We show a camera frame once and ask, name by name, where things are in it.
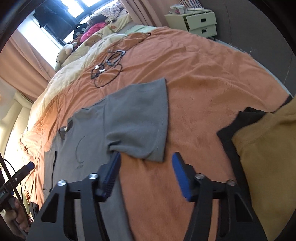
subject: nightstand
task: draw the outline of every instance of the nightstand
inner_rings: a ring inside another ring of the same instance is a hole
[[[215,13],[209,9],[185,14],[167,14],[165,18],[170,28],[189,31],[205,38],[217,35]]]

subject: gray t-shirt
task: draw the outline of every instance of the gray t-shirt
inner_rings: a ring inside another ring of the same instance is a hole
[[[69,183],[97,172],[111,151],[136,158],[163,161],[168,128],[165,79],[129,85],[68,119],[45,153],[44,199],[61,179]],[[101,204],[111,241],[132,241],[117,179],[111,197]]]

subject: curtain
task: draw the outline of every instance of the curtain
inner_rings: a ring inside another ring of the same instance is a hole
[[[137,24],[167,26],[165,15],[178,0],[119,0]]]
[[[18,30],[0,53],[0,78],[32,101],[42,94],[55,74],[52,66]]]

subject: white plush toy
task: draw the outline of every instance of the white plush toy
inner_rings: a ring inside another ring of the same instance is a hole
[[[74,42],[72,44],[66,44],[59,54],[57,55],[57,64],[55,66],[55,71],[59,71],[61,69],[62,63],[65,62],[65,60],[68,58],[68,56],[72,53],[73,48],[77,45],[77,42]]]

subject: pink cloth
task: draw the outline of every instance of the pink cloth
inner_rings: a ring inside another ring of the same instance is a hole
[[[82,35],[80,42],[83,43],[90,36],[92,36],[95,32],[99,31],[100,29],[102,29],[106,25],[107,24],[105,22],[100,22],[100,23],[95,24],[84,35]]]

